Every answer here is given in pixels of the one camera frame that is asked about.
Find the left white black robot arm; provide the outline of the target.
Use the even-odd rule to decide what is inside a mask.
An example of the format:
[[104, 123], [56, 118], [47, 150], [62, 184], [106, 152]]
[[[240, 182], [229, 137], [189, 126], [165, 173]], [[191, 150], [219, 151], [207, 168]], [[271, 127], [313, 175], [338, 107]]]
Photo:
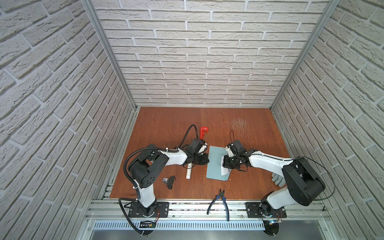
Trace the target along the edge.
[[[198, 129], [196, 125], [192, 124], [187, 129], [181, 143], [174, 149], [149, 145], [134, 151], [125, 159], [123, 172], [133, 184], [137, 197], [135, 199], [119, 198], [118, 202], [129, 225], [141, 236], [151, 234], [161, 217], [154, 193], [154, 183], [164, 167], [172, 165], [185, 167], [188, 164], [204, 166], [209, 163], [206, 153], [208, 145], [203, 140], [203, 136], [208, 130], [207, 127]], [[126, 211], [127, 207], [132, 210], [133, 206], [138, 206], [139, 213], [144, 217], [154, 217], [155, 219], [142, 221], [141, 226], [137, 227]]]

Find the pink white letter card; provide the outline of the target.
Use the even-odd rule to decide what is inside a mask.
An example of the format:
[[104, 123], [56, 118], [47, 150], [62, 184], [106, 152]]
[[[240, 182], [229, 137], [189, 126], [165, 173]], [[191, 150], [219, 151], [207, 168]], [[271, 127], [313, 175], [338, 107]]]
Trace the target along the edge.
[[227, 176], [231, 173], [231, 169], [225, 167], [225, 163], [226, 163], [226, 160], [228, 159], [228, 155], [224, 155], [222, 156], [222, 159], [221, 159], [221, 175], [222, 176]]

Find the white glue stick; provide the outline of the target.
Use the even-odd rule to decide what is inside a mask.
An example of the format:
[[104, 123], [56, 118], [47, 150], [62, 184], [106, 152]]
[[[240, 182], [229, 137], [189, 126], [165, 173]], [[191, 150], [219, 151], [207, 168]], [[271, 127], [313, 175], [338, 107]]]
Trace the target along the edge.
[[193, 167], [194, 167], [194, 165], [192, 163], [187, 165], [186, 179], [188, 179], [188, 180], [191, 178], [191, 173], [192, 173], [192, 168]]

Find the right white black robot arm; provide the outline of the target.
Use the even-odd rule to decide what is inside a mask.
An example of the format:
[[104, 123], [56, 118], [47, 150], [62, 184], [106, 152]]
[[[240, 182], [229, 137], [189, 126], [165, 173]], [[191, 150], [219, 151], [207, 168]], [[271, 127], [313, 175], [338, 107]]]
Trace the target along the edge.
[[318, 196], [326, 189], [326, 183], [314, 170], [309, 161], [322, 165], [308, 157], [282, 158], [261, 151], [246, 150], [239, 140], [235, 140], [234, 131], [230, 131], [231, 142], [226, 146], [227, 154], [223, 157], [222, 169], [247, 172], [242, 166], [257, 168], [272, 173], [272, 180], [281, 187], [264, 196], [257, 206], [258, 215], [264, 218], [283, 217], [286, 206], [299, 204], [309, 206], [314, 201], [327, 200], [335, 194], [336, 183], [332, 193], [324, 198]]

